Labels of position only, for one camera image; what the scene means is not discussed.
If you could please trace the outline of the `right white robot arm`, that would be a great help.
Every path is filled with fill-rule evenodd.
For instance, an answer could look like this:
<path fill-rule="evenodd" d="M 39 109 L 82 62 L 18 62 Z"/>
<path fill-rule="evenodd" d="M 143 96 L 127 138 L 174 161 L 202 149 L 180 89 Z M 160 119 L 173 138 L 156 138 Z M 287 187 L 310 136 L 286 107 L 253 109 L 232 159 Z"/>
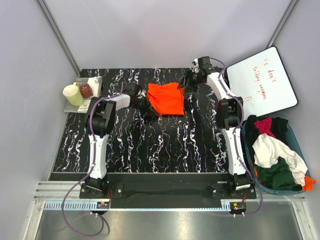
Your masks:
<path fill-rule="evenodd" d="M 184 89 L 186 93 L 193 93 L 202 83 L 206 83 L 212 89 L 218 100 L 215 120 L 224 136 L 228 155 L 227 192 L 230 197 L 236 199 L 243 195 L 252 183 L 241 143 L 241 126 L 244 121 L 243 99 L 232 93 L 223 80 L 222 73 L 217 71 L 207 74 L 203 70 L 195 72 L 188 68 L 177 88 Z"/>

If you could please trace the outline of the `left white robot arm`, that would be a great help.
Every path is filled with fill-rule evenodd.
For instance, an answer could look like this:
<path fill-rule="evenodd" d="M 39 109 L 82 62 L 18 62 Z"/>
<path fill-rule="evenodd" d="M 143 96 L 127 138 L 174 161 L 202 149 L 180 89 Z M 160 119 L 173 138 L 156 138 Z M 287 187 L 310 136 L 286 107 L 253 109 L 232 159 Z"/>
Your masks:
<path fill-rule="evenodd" d="M 82 180 L 83 192 L 90 192 L 97 198 L 108 193 L 107 183 L 107 143 L 115 126 L 118 110 L 133 108 L 144 117 L 158 117 L 144 92 L 139 94 L 121 93 L 112 97 L 93 97 L 85 116 L 85 127 L 89 137 L 89 168 Z"/>

